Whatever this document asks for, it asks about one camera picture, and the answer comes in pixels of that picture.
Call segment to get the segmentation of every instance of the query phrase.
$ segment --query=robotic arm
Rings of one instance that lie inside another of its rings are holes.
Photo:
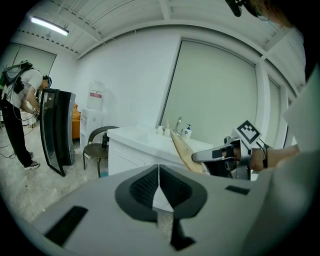
[[[245,121],[224,139],[223,146],[196,152],[192,154],[192,160],[204,163],[211,175],[250,180],[252,148],[260,137],[261,133],[249,121]],[[236,159],[234,149],[240,151],[240,159]]]

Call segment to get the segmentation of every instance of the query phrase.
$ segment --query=countertop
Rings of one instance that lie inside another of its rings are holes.
[[[156,128],[129,126],[107,131],[108,137],[132,148],[181,164],[171,137],[157,134]],[[212,144],[204,143],[194,139],[186,142],[194,152],[213,149]]]

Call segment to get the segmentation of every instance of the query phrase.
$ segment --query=ceiling light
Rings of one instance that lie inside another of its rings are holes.
[[[69,31],[56,25],[56,24],[53,24],[45,19],[42,19],[42,18],[38,18],[38,17],[31,17],[31,22],[32,23],[35,23],[35,24],[38,24],[38,25],[41,25],[41,26],[44,26],[48,29],[51,29],[51,30],[54,30],[64,36],[68,35]]]

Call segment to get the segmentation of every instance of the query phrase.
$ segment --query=wrist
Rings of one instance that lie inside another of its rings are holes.
[[[263,160],[264,160],[264,155],[260,150],[260,148],[253,148],[250,164],[249,164],[250,169],[257,172],[262,171],[264,169]]]

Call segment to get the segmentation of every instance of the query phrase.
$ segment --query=concrete floor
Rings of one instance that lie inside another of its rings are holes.
[[[24,127],[24,133],[31,128]],[[86,159],[86,170],[83,167],[80,142],[73,143],[75,162],[73,166],[65,166],[66,177],[62,177],[46,163],[42,148],[39,124],[26,135],[25,145],[33,152],[33,160],[41,164],[37,169],[24,170],[18,158],[4,158],[0,155],[0,192],[12,213],[28,222],[32,222],[50,205],[72,192],[87,181],[98,179],[97,162]],[[13,153],[6,129],[0,129],[0,153],[9,156]]]

